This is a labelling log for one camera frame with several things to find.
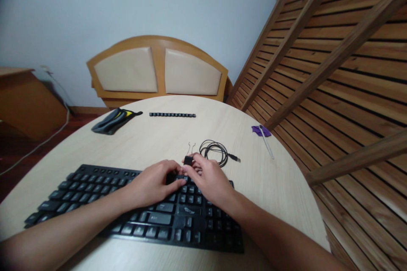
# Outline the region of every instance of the light blue wall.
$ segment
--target light blue wall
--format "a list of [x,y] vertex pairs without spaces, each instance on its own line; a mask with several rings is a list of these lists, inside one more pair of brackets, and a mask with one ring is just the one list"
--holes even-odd
[[86,61],[120,40],[152,34],[201,48],[234,83],[275,2],[0,0],[0,65],[34,68],[40,79],[47,75],[39,66],[47,65],[70,104],[104,106],[91,88]]

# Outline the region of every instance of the table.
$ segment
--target table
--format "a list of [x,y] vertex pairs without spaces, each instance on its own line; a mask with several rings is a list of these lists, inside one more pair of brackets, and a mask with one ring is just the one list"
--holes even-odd
[[0,67],[0,119],[40,140],[66,122],[67,110],[32,71]]
[[[218,101],[192,96],[164,96],[123,107],[136,116],[115,135],[93,133],[83,126],[46,155],[0,205],[2,237],[22,231],[24,220],[81,164],[143,170],[162,159],[181,163],[188,151],[206,139],[224,144],[241,163],[223,167],[235,188],[266,211],[293,225],[330,250],[317,204],[301,171],[275,137],[251,131],[258,125],[247,114]],[[196,118],[150,117],[149,112],[195,113]],[[68,261],[63,270],[263,270],[270,264],[243,235],[245,254],[230,254],[121,239],[96,238]]]

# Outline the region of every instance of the power cord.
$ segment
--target power cord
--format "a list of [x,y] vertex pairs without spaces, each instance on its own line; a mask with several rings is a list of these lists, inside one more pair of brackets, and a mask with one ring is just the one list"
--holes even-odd
[[220,167],[224,167],[228,162],[228,158],[230,157],[232,160],[240,163],[240,159],[235,155],[228,153],[225,145],[215,142],[213,140],[205,140],[202,142],[201,146],[199,147],[199,153],[203,155],[206,159],[208,159],[208,151],[215,151],[220,152],[222,154],[222,160],[218,162]]
[[[47,72],[48,75],[61,87],[61,89],[66,93],[65,89],[61,86],[61,84],[52,76],[52,73]],[[58,133],[60,133],[66,125],[68,125],[69,123],[69,108],[67,106],[67,103],[65,101],[64,102],[64,106],[67,110],[67,121],[65,122],[65,124],[56,132],[54,133],[52,136],[50,136],[47,140],[45,140],[44,142],[42,142],[40,145],[38,145],[36,148],[34,148],[33,150],[31,150],[28,154],[26,154],[24,157],[22,157],[21,159],[19,159],[12,167],[8,168],[7,170],[3,171],[2,173],[0,173],[0,176],[4,175],[6,172],[9,172],[10,170],[12,170],[14,167],[16,167],[22,160],[24,160],[25,158],[27,158],[29,155],[31,155],[34,151],[36,151],[38,148],[40,148],[42,145],[44,145],[45,143],[49,142],[54,136],[56,136]]]

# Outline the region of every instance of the chair backrest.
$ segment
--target chair backrest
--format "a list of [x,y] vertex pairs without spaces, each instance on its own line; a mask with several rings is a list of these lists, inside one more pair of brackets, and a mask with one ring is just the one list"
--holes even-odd
[[125,100],[171,94],[222,102],[228,76],[228,70],[201,49],[165,36],[123,40],[90,59],[87,66],[98,96],[105,103],[124,100],[123,105]]

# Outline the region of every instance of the black keyboard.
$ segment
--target black keyboard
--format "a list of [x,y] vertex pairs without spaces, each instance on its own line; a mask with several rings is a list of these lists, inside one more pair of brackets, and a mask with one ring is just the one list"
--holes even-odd
[[[141,171],[82,165],[68,175],[25,221],[25,228],[70,212],[129,184]],[[244,253],[240,226],[206,200],[192,179],[167,176],[167,184],[185,179],[187,184],[164,201],[121,215],[100,233],[117,237],[223,252]]]

